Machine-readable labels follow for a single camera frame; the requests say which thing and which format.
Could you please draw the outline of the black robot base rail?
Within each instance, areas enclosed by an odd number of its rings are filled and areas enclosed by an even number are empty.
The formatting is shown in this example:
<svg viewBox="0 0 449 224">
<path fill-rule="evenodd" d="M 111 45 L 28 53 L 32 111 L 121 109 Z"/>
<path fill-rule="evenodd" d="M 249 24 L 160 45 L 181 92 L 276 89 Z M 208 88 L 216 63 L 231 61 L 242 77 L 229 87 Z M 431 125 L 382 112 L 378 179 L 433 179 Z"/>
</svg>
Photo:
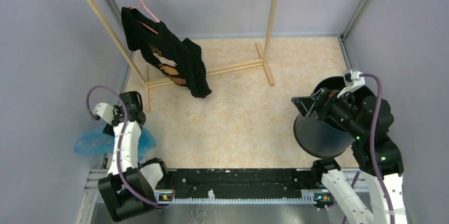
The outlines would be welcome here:
<svg viewBox="0 0 449 224">
<path fill-rule="evenodd" d="M 154 195 L 161 207 L 333 202 L 307 168 L 171 169 Z"/>
</svg>

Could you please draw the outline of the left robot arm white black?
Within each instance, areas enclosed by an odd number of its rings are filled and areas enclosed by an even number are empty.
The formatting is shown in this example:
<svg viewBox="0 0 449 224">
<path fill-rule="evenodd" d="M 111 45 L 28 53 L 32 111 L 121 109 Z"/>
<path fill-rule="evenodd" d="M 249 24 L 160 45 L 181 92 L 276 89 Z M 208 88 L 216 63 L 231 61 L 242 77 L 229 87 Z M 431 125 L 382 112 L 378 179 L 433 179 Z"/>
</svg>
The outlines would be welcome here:
<svg viewBox="0 0 449 224">
<path fill-rule="evenodd" d="M 98 190 L 114 222 L 158 207 L 154 190 L 165 188 L 170 180 L 160 158 L 139 164 L 139 139 L 146 121 L 140 93 L 125 92 L 119 98 L 120 105 L 99 103 L 93 111 L 95 119 L 104 120 L 114 137 L 110 168 L 106 177 L 98 182 Z"/>
</svg>

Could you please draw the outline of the blue plastic trash bag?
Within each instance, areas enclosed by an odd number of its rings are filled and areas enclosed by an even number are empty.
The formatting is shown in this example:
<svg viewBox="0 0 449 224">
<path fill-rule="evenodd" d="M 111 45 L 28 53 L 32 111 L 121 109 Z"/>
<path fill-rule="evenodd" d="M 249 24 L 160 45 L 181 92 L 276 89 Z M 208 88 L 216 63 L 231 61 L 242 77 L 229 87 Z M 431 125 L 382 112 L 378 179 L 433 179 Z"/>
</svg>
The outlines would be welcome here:
<svg viewBox="0 0 449 224">
<path fill-rule="evenodd" d="M 157 142 L 150 131 L 143 127 L 138 142 L 138 161 L 142 162 L 147 151 L 155 148 Z M 86 131 L 76 141 L 74 151 L 84 155 L 104 155 L 114 151 L 114 132 L 109 124 Z"/>
</svg>

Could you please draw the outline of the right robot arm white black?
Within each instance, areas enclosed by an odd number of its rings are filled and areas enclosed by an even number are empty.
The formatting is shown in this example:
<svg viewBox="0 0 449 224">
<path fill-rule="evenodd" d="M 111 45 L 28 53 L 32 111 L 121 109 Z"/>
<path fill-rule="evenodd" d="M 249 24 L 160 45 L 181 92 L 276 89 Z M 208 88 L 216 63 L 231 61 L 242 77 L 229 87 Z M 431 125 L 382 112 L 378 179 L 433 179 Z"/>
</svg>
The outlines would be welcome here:
<svg viewBox="0 0 449 224">
<path fill-rule="evenodd" d="M 388 101 L 371 91 L 321 88 L 291 99 L 299 115 L 294 135 L 300 147 L 317 157 L 311 183 L 331 191 L 350 223 L 407 223 L 402 196 L 403 162 L 388 133 L 394 117 Z M 347 148 L 368 187 L 372 212 L 342 182 L 336 157 Z"/>
</svg>

